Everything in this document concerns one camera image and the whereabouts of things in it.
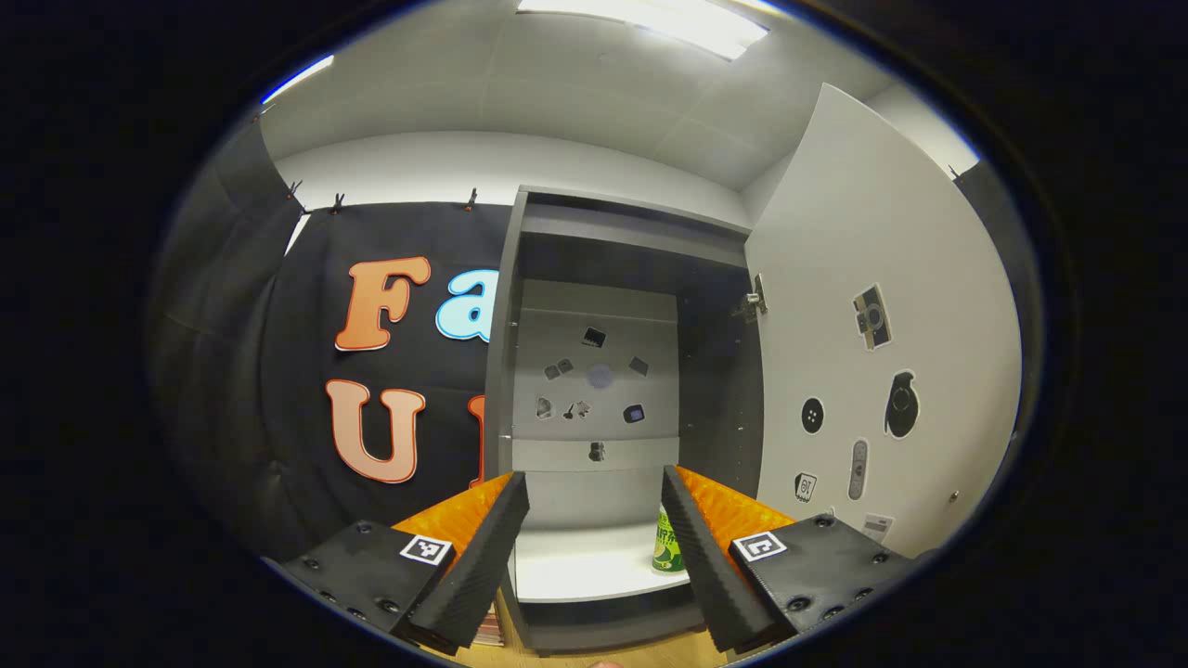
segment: black fabric curtain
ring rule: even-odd
[[[173,460],[257,552],[299,549],[311,535],[282,491],[259,397],[268,295],[299,216],[259,125],[244,121],[182,198],[147,309],[150,382]]]
[[[358,518],[396,523],[478,477],[487,344],[436,326],[463,271],[499,266],[510,207],[407,203],[314,212],[285,256],[298,198],[272,165],[259,125],[245,121],[182,198],[158,259],[147,322],[148,368],[185,483],[249,549],[287,560]],[[387,346],[337,351],[360,261],[424,257]],[[371,392],[368,452],[391,454],[387,389],[418,392],[416,474],[371,480],[339,456],[329,379]]]
[[[499,267],[510,214],[511,207],[476,204],[465,212],[453,203],[346,207],[336,215],[321,210],[310,216],[285,257],[261,351],[264,416],[285,465],[289,503],[299,509],[316,542],[359,518],[396,523],[465,491],[478,477],[479,421],[467,403],[485,391],[487,344],[478,336],[444,336],[436,315],[454,296],[447,289],[453,277]],[[374,351],[336,349],[335,335],[346,322],[352,296],[350,266],[412,257],[426,258],[431,273],[424,284],[411,284],[400,321],[380,319],[391,335],[387,345]],[[331,379],[367,387],[362,439],[378,459],[392,452],[390,416],[380,393],[399,389],[424,396],[425,409],[416,417],[417,470],[411,479],[372,480],[339,456],[326,391]],[[274,529],[278,538],[283,531]],[[279,553],[277,559],[289,556]]]

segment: paper stack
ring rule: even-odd
[[[495,615],[495,604],[491,604],[487,617],[479,625],[479,632],[474,636],[474,644],[489,644],[504,647],[504,631],[499,628],[499,617]]]

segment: white cabinet door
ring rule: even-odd
[[[746,256],[767,305],[759,500],[797,519],[832,508],[855,528],[891,518],[884,544],[908,556],[939,546],[997,472],[1018,407],[1018,317],[981,221],[918,146],[826,84]],[[874,284],[890,341],[871,351],[853,302]],[[884,428],[904,371],[918,417],[897,439]],[[802,424],[810,397],[824,411],[815,434]]]

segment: door hinge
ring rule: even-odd
[[[754,275],[754,292],[747,292],[742,296],[742,302],[737,309],[731,311],[731,317],[742,316],[746,322],[754,322],[759,319],[758,314],[766,315],[767,302],[763,297],[763,275]]]

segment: green can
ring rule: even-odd
[[[668,512],[661,506],[661,518],[656,525],[656,549],[652,552],[652,568],[664,573],[684,571],[684,559],[681,546],[676,544],[676,534],[668,521]]]

